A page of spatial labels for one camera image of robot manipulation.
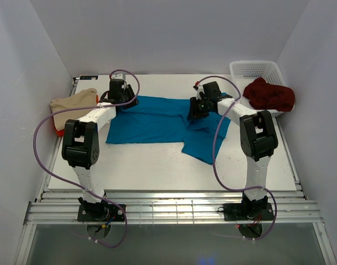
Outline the blue t shirt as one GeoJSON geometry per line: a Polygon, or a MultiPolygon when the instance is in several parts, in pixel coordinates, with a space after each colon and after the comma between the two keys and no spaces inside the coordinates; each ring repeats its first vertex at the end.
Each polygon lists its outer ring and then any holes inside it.
{"type": "Polygon", "coordinates": [[[222,122],[215,148],[213,139],[221,116],[188,120],[188,99],[138,96],[139,104],[122,110],[110,122],[108,144],[156,144],[182,142],[182,153],[204,163],[213,163],[212,153],[218,154],[230,125],[222,122]]]}

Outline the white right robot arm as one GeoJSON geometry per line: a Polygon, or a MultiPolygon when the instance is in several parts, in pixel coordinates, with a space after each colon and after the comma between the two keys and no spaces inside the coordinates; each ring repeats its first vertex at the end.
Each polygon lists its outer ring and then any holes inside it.
{"type": "Polygon", "coordinates": [[[257,112],[242,105],[239,99],[223,95],[217,82],[196,82],[193,88],[196,96],[190,99],[188,119],[203,119],[210,113],[230,119],[239,126],[240,145],[247,160],[246,185],[239,190],[242,200],[223,204],[220,212],[224,220],[272,220],[274,213],[268,202],[266,178],[278,139],[271,113],[257,112]]]}

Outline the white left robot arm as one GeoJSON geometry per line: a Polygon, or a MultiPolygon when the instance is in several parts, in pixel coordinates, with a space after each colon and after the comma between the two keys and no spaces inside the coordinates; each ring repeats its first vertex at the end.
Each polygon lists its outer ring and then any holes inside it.
{"type": "Polygon", "coordinates": [[[118,75],[110,79],[109,90],[101,95],[95,109],[65,123],[62,158],[68,162],[79,184],[84,187],[83,195],[78,198],[80,213],[91,221],[105,220],[110,211],[116,209],[103,200],[106,193],[99,178],[92,173],[100,155],[99,131],[117,116],[118,111],[138,105],[139,101],[134,97],[131,85],[118,75]]]}

